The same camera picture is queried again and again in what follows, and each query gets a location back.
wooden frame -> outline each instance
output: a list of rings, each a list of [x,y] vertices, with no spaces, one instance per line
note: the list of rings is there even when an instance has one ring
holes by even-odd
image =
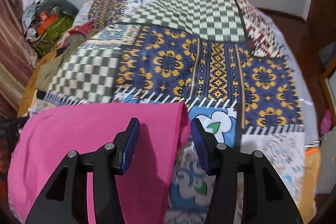
[[[336,101],[330,89],[328,79],[336,72],[336,57],[334,57],[328,64],[327,69],[321,75],[320,81],[323,87],[323,91],[328,101],[328,105],[333,120],[333,126],[336,126]]]

silver screw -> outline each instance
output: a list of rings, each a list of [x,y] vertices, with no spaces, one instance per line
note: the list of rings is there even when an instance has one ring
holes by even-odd
[[[217,148],[218,148],[219,150],[224,150],[224,149],[226,149],[226,145],[225,145],[225,143],[218,143],[218,144],[217,144]]]
[[[257,157],[257,158],[261,158],[261,157],[263,157],[263,152],[261,152],[261,151],[259,151],[259,150],[256,150],[255,152],[254,152],[254,155]]]
[[[73,158],[74,156],[76,156],[77,155],[77,152],[75,151],[75,150],[72,150],[72,151],[70,151],[69,153],[68,153],[68,157],[69,158]]]
[[[106,150],[110,150],[114,147],[114,144],[113,143],[107,143],[104,147],[105,147]]]

bed sheet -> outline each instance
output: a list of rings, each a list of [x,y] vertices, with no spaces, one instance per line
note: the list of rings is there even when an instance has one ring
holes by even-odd
[[[316,115],[295,58],[269,17],[247,0],[91,0],[73,28],[88,22],[102,31],[58,70],[38,112],[89,102],[184,101],[189,118],[198,117],[218,141],[263,151],[298,204]],[[58,47],[71,43],[70,33]],[[204,223],[213,184],[190,139],[176,158],[165,223]],[[235,223],[242,185],[240,174]]]

pink curtain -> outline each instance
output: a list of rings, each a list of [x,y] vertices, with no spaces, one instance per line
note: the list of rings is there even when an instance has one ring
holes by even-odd
[[[23,38],[21,0],[0,0],[0,115],[16,117],[22,94],[38,63]]]

pink object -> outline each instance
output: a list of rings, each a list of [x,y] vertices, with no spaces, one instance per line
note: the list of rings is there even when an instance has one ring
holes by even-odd
[[[132,117],[140,121],[134,158],[127,173],[115,177],[125,222],[163,223],[175,155],[190,133],[184,103],[86,104],[34,115],[21,132],[8,172],[8,196],[19,218],[26,220],[41,189],[69,151],[97,150],[124,131]],[[89,178],[87,202],[89,223],[95,223]]]
[[[332,123],[333,123],[333,121],[332,121],[332,118],[331,118],[331,112],[330,112],[329,109],[327,109],[324,112],[323,119],[320,123],[320,136],[323,136],[330,131]]]

